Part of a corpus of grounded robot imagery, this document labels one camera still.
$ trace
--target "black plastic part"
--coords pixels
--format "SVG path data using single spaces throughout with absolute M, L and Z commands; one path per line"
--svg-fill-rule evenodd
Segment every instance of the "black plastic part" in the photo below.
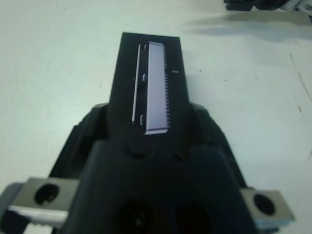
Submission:
M 258 10 L 273 11 L 289 0 L 225 0 L 228 11 L 251 11 L 253 6 Z
M 251 11 L 254 7 L 254 1 L 227 0 L 226 9 L 228 11 Z
M 258 10 L 274 11 L 287 3 L 289 0 L 262 0 L 258 1 L 254 6 Z
M 104 140 L 92 148 L 71 215 L 60 233 L 127 233 L 120 216 L 131 199 L 151 208 L 150 234 L 187 229 L 179 225 L 177 217 L 180 207 L 192 204 L 199 209 L 190 210 L 210 223 L 197 228 L 208 228 L 208 233 L 257 233 L 226 157 L 218 148 L 194 146 L 187 161 L 175 160 L 165 152 L 137 159 L 118 143 Z
M 22 187 L 22 183 L 10 184 L 0 196 L 0 233 L 22 234 L 29 223 L 27 218 L 7 210 Z
M 13 211 L 7 211 L 2 217 L 1 231 L 5 234 L 24 233 L 29 220 Z
M 79 178 L 93 142 L 106 139 L 107 105 L 95 106 L 70 133 L 49 177 Z

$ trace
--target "screw hole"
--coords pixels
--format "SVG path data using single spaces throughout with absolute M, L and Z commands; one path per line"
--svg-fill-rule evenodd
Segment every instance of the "screw hole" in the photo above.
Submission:
M 55 184 L 43 185 L 35 195 L 35 201 L 39 205 L 45 206 L 51 203 L 59 194 L 59 187 Z
M 120 211 L 120 225 L 124 234 L 146 234 L 153 223 L 153 210 L 142 200 L 128 201 Z
M 262 213 L 266 215 L 273 215 L 275 213 L 274 204 L 266 196 L 258 194 L 254 196 L 253 201 Z

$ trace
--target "white surface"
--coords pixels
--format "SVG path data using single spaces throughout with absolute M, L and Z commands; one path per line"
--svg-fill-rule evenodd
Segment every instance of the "white surface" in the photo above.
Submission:
M 0 0 L 0 191 L 47 176 L 73 125 L 109 100 L 121 32 L 180 36 L 190 100 L 247 183 L 282 192 L 296 222 L 281 233 L 311 234 L 311 23 L 222 2 Z

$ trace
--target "circular hole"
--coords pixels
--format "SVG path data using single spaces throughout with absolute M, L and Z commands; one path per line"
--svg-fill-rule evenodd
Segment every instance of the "circular hole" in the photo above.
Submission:
M 274 204 L 266 196 L 258 194 L 254 196 L 253 201 L 262 213 L 266 215 L 273 215 L 275 213 Z
M 312 11 L 312 6 L 309 5 L 309 4 L 305 4 L 305 5 L 304 5 L 304 8 L 305 8 L 307 11 Z
M 196 203 L 176 210 L 176 222 L 182 234 L 208 234 L 211 225 L 205 210 Z
M 35 195 L 35 201 L 39 205 L 47 205 L 52 202 L 59 194 L 59 187 L 55 184 L 43 185 Z
M 152 208 L 144 201 L 128 201 L 120 211 L 120 227 L 124 234 L 146 234 L 152 222 Z

